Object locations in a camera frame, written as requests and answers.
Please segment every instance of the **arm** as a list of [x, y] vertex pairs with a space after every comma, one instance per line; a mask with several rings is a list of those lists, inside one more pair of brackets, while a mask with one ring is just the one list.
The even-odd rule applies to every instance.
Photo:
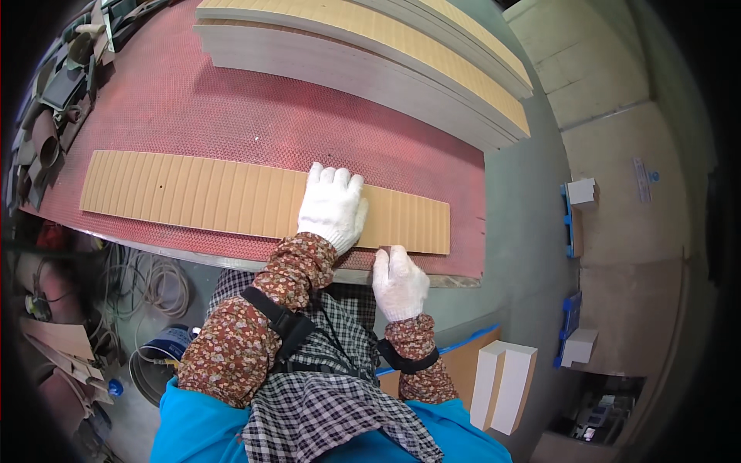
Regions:
[[[296, 236], [281, 240], [253, 286], [275, 303], [300, 310], [309, 290], [332, 282], [336, 257], [360, 237], [368, 202], [360, 199], [363, 178], [347, 169], [314, 163], [299, 211]], [[281, 339], [268, 318], [235, 296], [219, 303], [183, 354], [178, 388], [244, 408], [273, 367]]]
[[[390, 256], [383, 249], [376, 253], [373, 292], [378, 307], [389, 321], [386, 339], [406, 359], [421, 360], [435, 348], [435, 322], [422, 313], [429, 287], [430, 279], [412, 262], [402, 246], [391, 247]], [[428, 404], [458, 398], [442, 357], [426, 370], [412, 375], [402, 373], [399, 398]]]

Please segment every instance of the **blue shirt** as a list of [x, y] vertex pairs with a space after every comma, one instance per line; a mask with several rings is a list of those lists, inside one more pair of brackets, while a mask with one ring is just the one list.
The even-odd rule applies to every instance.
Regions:
[[[426, 426], [445, 454], [444, 462], [511, 463], [507, 449], [471, 425], [460, 399], [441, 404], [406, 402]], [[247, 463], [239, 435], [250, 418], [250, 408], [233, 408], [224, 402], [167, 383], [159, 402], [162, 423], [154, 439], [152, 462]], [[396, 442], [375, 430], [353, 437], [328, 451], [322, 462], [415, 462]]]

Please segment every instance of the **stack of boards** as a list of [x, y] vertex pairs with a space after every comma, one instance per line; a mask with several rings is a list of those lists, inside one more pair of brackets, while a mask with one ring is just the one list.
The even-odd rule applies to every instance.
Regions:
[[214, 66], [350, 93], [487, 152], [530, 136], [522, 62], [445, 0], [204, 0]]

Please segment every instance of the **blue pallet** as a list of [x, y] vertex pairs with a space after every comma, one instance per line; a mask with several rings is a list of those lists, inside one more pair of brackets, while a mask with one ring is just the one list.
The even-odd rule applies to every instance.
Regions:
[[554, 359], [554, 367], [561, 368], [561, 360], [563, 359], [563, 350], [566, 347], [566, 339], [576, 331], [579, 327], [579, 316], [582, 310], [582, 292], [574, 294], [572, 297], [568, 297], [563, 300], [562, 310], [563, 316], [563, 329], [558, 333], [559, 339], [559, 353]]
[[568, 228], [568, 243], [566, 245], [566, 256], [574, 257], [574, 215], [571, 213], [571, 201], [568, 200], [568, 188], [566, 183], [561, 185], [561, 197], [566, 206], [566, 215], [563, 216], [563, 223]]

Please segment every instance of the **wrist strap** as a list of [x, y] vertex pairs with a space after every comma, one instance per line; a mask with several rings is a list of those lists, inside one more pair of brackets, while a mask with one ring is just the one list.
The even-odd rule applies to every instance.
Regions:
[[437, 359], [440, 358], [440, 352], [437, 351], [437, 347], [432, 349], [432, 352], [421, 360], [405, 359], [400, 356], [387, 339], [381, 339], [378, 341], [376, 347], [383, 358], [386, 359], [389, 365], [391, 365], [391, 368], [394, 370], [401, 370], [405, 375], [413, 375], [418, 371], [427, 370], [437, 362]]
[[276, 354], [276, 361], [283, 362], [301, 345], [309, 334], [316, 329], [316, 325], [306, 315], [294, 313], [282, 305], [278, 305], [261, 290], [249, 286], [242, 291], [242, 297], [262, 312], [282, 340], [281, 347]]

